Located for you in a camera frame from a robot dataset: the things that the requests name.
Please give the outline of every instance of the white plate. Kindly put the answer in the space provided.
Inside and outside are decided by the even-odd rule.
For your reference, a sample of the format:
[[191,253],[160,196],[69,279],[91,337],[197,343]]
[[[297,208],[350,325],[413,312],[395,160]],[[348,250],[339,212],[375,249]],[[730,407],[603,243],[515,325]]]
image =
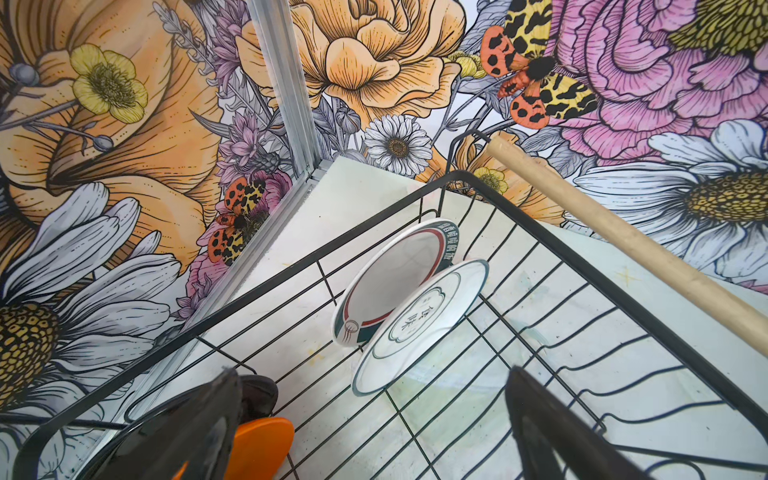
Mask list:
[[333,339],[358,346],[429,277],[450,266],[458,227],[444,218],[419,223],[387,243],[347,287],[333,312]]
[[419,287],[382,324],[362,355],[352,391],[387,387],[467,313],[488,279],[488,262],[467,260]]

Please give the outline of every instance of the floral wallpaper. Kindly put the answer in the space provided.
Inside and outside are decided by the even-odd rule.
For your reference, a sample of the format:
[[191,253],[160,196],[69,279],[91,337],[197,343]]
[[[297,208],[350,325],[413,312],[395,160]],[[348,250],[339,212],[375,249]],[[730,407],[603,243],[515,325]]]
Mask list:
[[[52,417],[178,334],[292,187],[248,25],[242,2],[0,2],[3,412]],[[34,428],[0,424],[0,479]],[[102,433],[57,433],[39,477],[72,478]]]
[[[450,141],[477,128],[703,272],[768,294],[764,1],[290,5],[326,157],[422,182],[450,162],[533,218],[593,234],[479,138],[447,158]],[[253,42],[238,46],[258,58]]]
[[[765,0],[287,1],[325,158],[422,182],[450,162],[593,234],[482,139],[448,158],[479,129],[768,293]],[[297,172],[243,0],[0,13],[0,409],[50,417],[192,321]],[[0,479],[31,431],[0,425]],[[100,435],[59,432],[39,475],[72,478]]]

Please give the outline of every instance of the dish rack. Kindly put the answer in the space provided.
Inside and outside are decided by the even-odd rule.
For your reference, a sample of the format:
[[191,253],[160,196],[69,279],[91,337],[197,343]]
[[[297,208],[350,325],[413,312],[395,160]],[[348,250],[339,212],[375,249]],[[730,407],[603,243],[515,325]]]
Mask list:
[[[448,191],[457,187],[471,196]],[[312,325],[328,332],[343,293],[338,285],[346,285],[355,268],[389,239],[434,217],[459,225],[454,261],[486,259],[488,282],[468,313],[390,387],[354,396],[349,379],[363,347],[344,349],[328,333],[320,348],[307,352],[292,348],[290,336]],[[235,318],[266,298],[276,305],[267,313]],[[297,302],[306,315],[284,316]],[[223,331],[222,326],[237,332],[221,341],[207,335],[214,327]],[[272,334],[265,333],[248,356],[227,351],[254,329]],[[523,366],[653,478],[768,478],[768,415],[600,271],[464,171],[395,202],[148,353],[59,415],[36,421],[40,426],[19,452],[15,478],[36,478],[38,456],[66,425],[122,428],[77,417],[190,342],[207,352],[135,399],[126,421],[137,416],[132,415],[135,406],[211,356],[242,373],[273,376],[280,388],[274,415],[296,427],[293,449],[276,477],[280,480],[520,479],[503,395],[514,365]],[[199,377],[198,383],[213,378]]]

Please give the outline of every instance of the wooden handle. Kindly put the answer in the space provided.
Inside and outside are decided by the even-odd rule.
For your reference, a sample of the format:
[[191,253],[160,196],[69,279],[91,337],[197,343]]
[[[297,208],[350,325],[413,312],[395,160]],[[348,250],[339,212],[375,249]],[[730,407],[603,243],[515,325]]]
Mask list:
[[537,164],[519,147],[495,138],[488,145],[488,152],[693,305],[708,313],[755,350],[768,356],[768,317],[643,235],[556,173]]

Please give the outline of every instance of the moth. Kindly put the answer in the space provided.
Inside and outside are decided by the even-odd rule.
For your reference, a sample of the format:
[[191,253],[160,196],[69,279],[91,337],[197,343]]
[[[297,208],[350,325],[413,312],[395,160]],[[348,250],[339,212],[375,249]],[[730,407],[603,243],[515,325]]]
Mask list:
[[557,61],[544,55],[551,23],[551,0],[512,0],[504,25],[486,30],[480,48],[486,73],[497,78],[512,73],[498,97],[522,90],[512,101],[512,119],[536,130],[552,117],[575,118],[598,107],[594,92],[586,85],[553,72]]
[[216,230],[208,240],[208,259],[216,263],[223,260],[228,266],[240,256],[246,243],[261,228],[267,212],[257,208],[266,191],[266,182],[245,178],[235,180],[224,192],[224,206],[231,214],[221,214],[217,219],[227,228]]

